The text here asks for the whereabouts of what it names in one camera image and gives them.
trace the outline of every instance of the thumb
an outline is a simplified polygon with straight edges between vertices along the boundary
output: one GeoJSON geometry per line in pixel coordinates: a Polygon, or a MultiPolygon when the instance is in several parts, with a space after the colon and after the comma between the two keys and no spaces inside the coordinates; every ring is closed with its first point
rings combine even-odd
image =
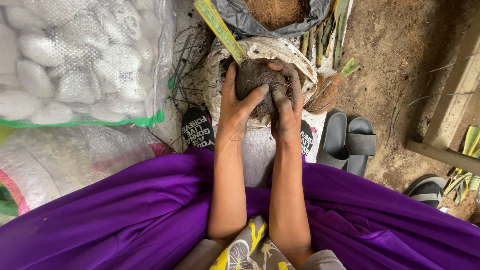
{"type": "Polygon", "coordinates": [[[246,99],[241,101],[241,103],[244,104],[245,109],[251,112],[258,104],[260,104],[260,102],[262,102],[269,89],[270,87],[268,85],[261,85],[255,88],[246,99]]]}
{"type": "Polygon", "coordinates": [[[275,102],[275,106],[279,111],[288,109],[292,110],[292,102],[278,88],[275,87],[272,90],[272,96],[275,102]]]}

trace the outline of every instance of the black sock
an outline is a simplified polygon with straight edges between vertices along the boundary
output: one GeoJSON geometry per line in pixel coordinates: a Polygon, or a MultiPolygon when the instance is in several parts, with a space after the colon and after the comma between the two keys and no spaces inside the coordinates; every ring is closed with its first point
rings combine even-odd
{"type": "Polygon", "coordinates": [[[307,121],[302,120],[300,126],[301,153],[308,156],[313,147],[313,133],[307,121]]]}
{"type": "Polygon", "coordinates": [[[181,120],[181,131],[189,147],[201,147],[215,152],[213,127],[201,108],[187,110],[181,120]]]}

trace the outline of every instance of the hand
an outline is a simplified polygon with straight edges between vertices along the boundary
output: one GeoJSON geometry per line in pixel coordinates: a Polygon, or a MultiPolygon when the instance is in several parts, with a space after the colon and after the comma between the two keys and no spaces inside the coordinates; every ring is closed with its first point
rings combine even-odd
{"type": "Polygon", "coordinates": [[[266,65],[269,68],[280,71],[291,86],[292,101],[280,90],[272,87],[272,95],[278,115],[272,118],[272,136],[278,143],[292,145],[301,144],[300,126],[303,108],[303,94],[298,72],[286,62],[280,59],[260,58],[253,60],[255,63],[266,65]]]}
{"type": "Polygon", "coordinates": [[[241,141],[247,133],[247,120],[250,114],[262,102],[269,90],[268,85],[261,85],[254,89],[246,99],[239,101],[235,93],[236,78],[237,63],[233,62],[228,67],[222,87],[222,104],[216,141],[222,139],[241,141]]]}

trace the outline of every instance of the forearm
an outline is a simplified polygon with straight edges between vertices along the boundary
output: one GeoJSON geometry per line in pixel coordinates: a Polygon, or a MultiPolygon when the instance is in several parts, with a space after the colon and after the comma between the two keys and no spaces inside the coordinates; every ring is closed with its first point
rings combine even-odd
{"type": "Polygon", "coordinates": [[[301,141],[277,142],[270,198],[270,238],[295,268],[313,254],[303,197],[301,141]]]}
{"type": "Polygon", "coordinates": [[[210,239],[232,241],[247,224],[241,141],[217,137],[214,187],[207,234],[210,239]]]}

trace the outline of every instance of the purple fabric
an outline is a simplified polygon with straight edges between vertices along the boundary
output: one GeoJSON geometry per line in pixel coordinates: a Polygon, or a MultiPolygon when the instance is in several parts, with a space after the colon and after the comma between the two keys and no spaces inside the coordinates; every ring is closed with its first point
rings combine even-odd
{"type": "MultiPolygon", "coordinates": [[[[189,148],[131,166],[0,227],[2,269],[173,268],[205,238],[214,154],[189,148]]],[[[398,192],[304,163],[314,249],[347,269],[478,269],[480,229],[398,192]]],[[[270,190],[246,188],[268,218],[270,190]]]]}

